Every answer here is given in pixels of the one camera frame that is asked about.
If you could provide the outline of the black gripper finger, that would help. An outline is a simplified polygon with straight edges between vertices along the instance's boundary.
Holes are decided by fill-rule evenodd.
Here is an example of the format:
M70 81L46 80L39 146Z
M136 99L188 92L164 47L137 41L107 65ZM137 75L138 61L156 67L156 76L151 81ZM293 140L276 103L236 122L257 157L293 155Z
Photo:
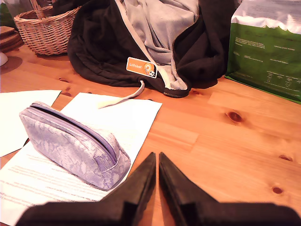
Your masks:
M163 153L159 154L159 184L177 226L200 226L197 204L217 202Z
M156 156L152 152L119 187L100 201L98 225L138 225L155 185Z

